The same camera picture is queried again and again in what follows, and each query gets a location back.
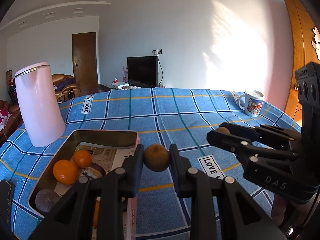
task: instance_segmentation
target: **thermos lid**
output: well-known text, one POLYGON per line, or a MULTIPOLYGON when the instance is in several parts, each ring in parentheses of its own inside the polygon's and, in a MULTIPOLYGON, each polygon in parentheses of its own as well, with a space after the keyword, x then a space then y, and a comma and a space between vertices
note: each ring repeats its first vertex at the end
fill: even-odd
POLYGON ((30 65, 28 67, 24 67, 16 72, 16 74, 14 75, 14 78, 20 77, 24 74, 30 73, 32 71, 35 71, 35 70, 42 68, 42 67, 46 67, 48 65, 49 65, 48 62, 40 62, 40 63, 30 65))

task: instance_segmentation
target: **wooden door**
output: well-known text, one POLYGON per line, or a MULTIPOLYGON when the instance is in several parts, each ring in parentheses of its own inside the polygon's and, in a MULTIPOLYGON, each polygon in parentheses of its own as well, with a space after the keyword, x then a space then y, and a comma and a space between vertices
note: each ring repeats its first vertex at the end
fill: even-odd
POLYGON ((295 89, 294 72, 310 61, 320 64, 316 50, 312 45, 315 42, 313 28, 315 25, 299 0, 284 0, 289 13, 292 41, 293 41, 293 68, 288 101, 284 112, 302 125, 302 110, 299 104, 298 92, 295 89))
POLYGON ((73 73, 81 96, 98 92, 96 34, 72 35, 73 73))

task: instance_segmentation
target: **television screen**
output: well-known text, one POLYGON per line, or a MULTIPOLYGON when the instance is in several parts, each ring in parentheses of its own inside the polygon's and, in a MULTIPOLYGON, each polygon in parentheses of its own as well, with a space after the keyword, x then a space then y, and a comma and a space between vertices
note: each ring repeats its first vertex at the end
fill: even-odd
POLYGON ((128 80, 135 86, 146 84, 152 87, 158 86, 158 57, 129 57, 128 80))

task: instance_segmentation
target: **pink thermos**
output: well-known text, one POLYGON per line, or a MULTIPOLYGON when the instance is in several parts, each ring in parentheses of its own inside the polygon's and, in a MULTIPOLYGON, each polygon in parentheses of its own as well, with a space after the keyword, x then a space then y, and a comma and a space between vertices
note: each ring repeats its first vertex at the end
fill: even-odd
POLYGON ((31 143, 43 147, 57 140, 66 126, 55 97, 49 63, 41 62, 17 71, 15 82, 31 143))

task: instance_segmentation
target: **leather armchair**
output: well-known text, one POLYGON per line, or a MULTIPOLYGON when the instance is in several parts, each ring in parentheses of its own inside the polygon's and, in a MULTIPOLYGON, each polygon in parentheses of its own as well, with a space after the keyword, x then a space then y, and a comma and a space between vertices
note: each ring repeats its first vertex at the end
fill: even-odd
MULTIPOLYGON (((68 79, 68 78, 73 78, 73 76, 71 75, 65 75, 65 74, 53 74, 52 75, 52 83, 57 86, 61 81, 68 79)), ((80 87, 78 86, 77 83, 74 84, 69 84, 67 86, 65 86, 62 90, 57 91, 55 90, 55 94, 56 96, 59 95, 60 93, 62 93, 64 95, 64 100, 68 101, 68 94, 69 94, 69 90, 72 90, 75 98, 80 96, 80 87)))
POLYGON ((22 124, 22 116, 20 113, 19 105, 15 104, 10 107, 7 101, 0 100, 0 108, 7 110, 10 114, 7 124, 0 132, 0 146, 17 130, 22 124))

